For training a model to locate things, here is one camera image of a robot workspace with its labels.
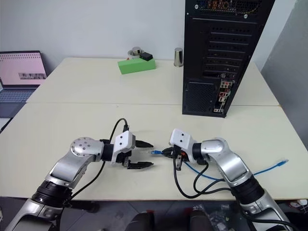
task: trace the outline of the rear panel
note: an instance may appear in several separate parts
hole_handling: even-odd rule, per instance
[[[186,0],[183,114],[225,117],[274,0]]]

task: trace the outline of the white wall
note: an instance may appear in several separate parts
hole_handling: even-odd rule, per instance
[[[183,47],[185,0],[0,0],[2,50],[41,50],[54,69],[63,58],[126,57],[140,46],[156,59]],[[276,0],[253,56],[262,69],[295,0]]]

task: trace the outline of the green box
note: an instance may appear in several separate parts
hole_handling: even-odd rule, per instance
[[[117,62],[121,73],[128,74],[128,73],[134,73],[139,71],[147,71],[147,70],[153,70],[156,69],[155,60],[151,59],[149,61],[145,61],[141,58],[139,59],[130,59],[130,60],[123,60]]]

